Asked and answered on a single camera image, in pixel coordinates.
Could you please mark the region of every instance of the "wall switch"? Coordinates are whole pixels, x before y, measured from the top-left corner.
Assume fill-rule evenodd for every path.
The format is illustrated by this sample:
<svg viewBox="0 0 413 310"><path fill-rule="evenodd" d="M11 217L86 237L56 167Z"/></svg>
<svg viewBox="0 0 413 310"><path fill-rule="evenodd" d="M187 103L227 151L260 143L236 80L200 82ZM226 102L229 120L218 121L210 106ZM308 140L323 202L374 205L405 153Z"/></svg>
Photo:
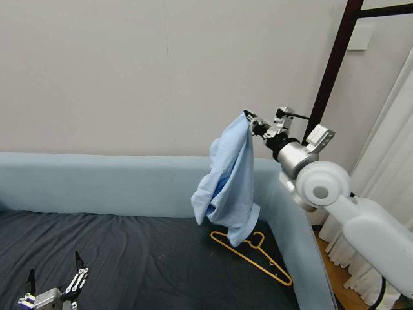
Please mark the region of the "wall switch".
<svg viewBox="0 0 413 310"><path fill-rule="evenodd" d="M354 27L347 50L366 50L372 38L374 24L357 24Z"/></svg>

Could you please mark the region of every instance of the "bed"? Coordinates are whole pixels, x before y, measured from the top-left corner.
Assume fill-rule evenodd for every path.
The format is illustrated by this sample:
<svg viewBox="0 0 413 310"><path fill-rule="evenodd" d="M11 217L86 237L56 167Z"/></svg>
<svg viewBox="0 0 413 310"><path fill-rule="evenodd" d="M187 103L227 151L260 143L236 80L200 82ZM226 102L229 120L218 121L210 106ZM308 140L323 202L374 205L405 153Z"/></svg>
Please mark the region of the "bed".
<svg viewBox="0 0 413 310"><path fill-rule="evenodd" d="M38 292L68 284L78 250L90 277L78 309L337 309L306 214L255 160L256 231L294 281L285 287L196 225L190 196L208 158L0 153L0 300L20 309L31 268ZM248 246L240 251L261 265Z"/></svg>

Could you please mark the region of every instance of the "orange clothes hanger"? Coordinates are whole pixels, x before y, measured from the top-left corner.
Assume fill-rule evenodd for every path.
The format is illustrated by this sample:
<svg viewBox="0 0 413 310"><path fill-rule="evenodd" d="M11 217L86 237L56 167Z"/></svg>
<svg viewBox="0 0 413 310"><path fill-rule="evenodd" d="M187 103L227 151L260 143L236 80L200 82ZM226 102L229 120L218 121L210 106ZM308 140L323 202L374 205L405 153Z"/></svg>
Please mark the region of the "orange clothes hanger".
<svg viewBox="0 0 413 310"><path fill-rule="evenodd" d="M282 269L272 258L271 256L269 256L262 248L261 248L261 244L263 244L264 242L264 234L259 232L259 231L255 231L252 235L260 235L261 236L261 241L258 243L258 245L253 245L252 242L250 240L244 240L243 242L246 242L251 248L253 249L258 249L261 251L261 253L263 253L268 260L270 261L270 265L276 266L278 270L280 270L285 277L288 279L288 281L284 281L280 278L278 278L277 274L272 274L271 272L269 272L268 270L266 270L265 268L261 267L260 265L258 265L257 263L255 263L253 260L249 259L248 257L246 257L244 254L241 254L240 252L238 252L237 250L235 250L233 247L227 245L226 243L224 243L222 241L222 239L219 239L216 237L216 235L219 235L221 237L225 237L228 238L228 236L224 233L221 233L219 231L212 231L211 232L211 238L213 240L215 240L216 242L218 242L219 244L223 245L224 247L226 247L228 250L231 250L232 252L236 253L238 256L242 257L244 260L246 260L248 263L254 265L255 267L257 267L258 269L260 269L261 271L265 272L267 275L271 276L272 278L276 279L278 282L282 283L285 286L291 286L292 285L292 279L290 277L290 275L284 270Z"/></svg>

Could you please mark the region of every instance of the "wooden floor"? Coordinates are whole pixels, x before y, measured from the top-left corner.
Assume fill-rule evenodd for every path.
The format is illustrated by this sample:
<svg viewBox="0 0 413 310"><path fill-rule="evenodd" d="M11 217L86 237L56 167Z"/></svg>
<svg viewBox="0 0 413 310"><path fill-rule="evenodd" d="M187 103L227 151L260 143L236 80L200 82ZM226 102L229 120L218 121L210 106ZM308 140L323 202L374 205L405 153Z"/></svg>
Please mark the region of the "wooden floor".
<svg viewBox="0 0 413 310"><path fill-rule="evenodd" d="M350 274L347 271L347 268L341 268L339 266L335 266L332 262L330 262L330 258L328 254L325 252L325 248L327 247L328 243L318 238L318 232L314 232L317 238L318 246L321 250L321 255L323 256L323 261L328 273L328 277L330 278L331 285L333 287L334 294L336 294L337 298L343 305L345 310L360 310L360 309L368 309L368 305L366 305L359 295L353 291L352 289L345 289L343 287L344 282L346 282L350 278ZM404 302L402 300L396 302L393 309L411 309L409 307L409 302Z"/></svg>

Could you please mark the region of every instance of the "white curtain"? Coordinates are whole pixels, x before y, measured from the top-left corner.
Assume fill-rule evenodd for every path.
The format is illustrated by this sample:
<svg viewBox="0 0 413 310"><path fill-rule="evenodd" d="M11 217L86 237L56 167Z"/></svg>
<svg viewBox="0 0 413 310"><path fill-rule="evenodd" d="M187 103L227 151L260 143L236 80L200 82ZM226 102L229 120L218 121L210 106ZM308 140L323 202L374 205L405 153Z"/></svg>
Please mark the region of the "white curtain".
<svg viewBox="0 0 413 310"><path fill-rule="evenodd" d="M375 200L399 222L413 229L413 49L353 170L352 191ZM319 237L330 242L326 249L330 260L348 267L352 276L344 286L372 305L379 294L381 276L344 240L333 217L328 217ZM387 285L378 309L391 309L399 296Z"/></svg>

